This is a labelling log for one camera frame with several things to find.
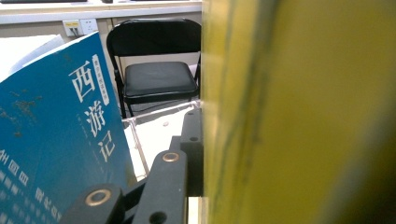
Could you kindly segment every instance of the blue book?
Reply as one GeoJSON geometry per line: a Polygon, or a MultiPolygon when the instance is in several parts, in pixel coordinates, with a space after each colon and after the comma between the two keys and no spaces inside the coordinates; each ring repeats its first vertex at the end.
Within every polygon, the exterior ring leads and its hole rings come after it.
{"type": "Polygon", "coordinates": [[[84,189],[134,182],[98,33],[0,83],[0,223],[57,223],[84,189]]]}

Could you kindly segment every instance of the power outlet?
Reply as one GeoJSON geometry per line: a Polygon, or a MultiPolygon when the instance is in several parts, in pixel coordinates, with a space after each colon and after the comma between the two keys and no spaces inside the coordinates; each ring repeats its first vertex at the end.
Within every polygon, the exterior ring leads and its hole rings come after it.
{"type": "Polygon", "coordinates": [[[64,30],[67,36],[81,36],[83,35],[81,24],[79,20],[63,21],[64,30]]]}
{"type": "Polygon", "coordinates": [[[79,20],[81,24],[82,33],[84,35],[88,35],[90,33],[98,31],[98,24],[96,23],[96,19],[85,19],[79,20]]]}

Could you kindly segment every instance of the black chair seat cushion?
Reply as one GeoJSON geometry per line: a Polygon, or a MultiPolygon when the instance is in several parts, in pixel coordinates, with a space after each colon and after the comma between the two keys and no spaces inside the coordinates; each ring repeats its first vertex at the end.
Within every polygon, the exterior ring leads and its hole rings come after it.
{"type": "Polygon", "coordinates": [[[125,97],[196,91],[190,68],[183,62],[136,63],[126,67],[125,97]]]}

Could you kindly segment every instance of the yellow panel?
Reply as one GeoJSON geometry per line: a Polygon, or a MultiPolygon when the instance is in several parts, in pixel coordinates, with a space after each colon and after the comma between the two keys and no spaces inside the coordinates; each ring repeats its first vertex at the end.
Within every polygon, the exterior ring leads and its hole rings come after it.
{"type": "Polygon", "coordinates": [[[356,220],[395,154],[396,4],[205,0],[203,22],[209,223],[356,220]]]}

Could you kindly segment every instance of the brass rivet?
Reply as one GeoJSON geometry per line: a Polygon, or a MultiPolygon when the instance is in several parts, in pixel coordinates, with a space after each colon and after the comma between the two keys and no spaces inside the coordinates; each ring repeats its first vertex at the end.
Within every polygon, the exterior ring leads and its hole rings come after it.
{"type": "Polygon", "coordinates": [[[85,203],[89,206],[101,205],[110,199],[111,191],[108,189],[97,189],[90,193],[85,199],[85,203]]]}
{"type": "Polygon", "coordinates": [[[164,161],[178,161],[178,154],[176,152],[168,152],[163,155],[164,161]]]}

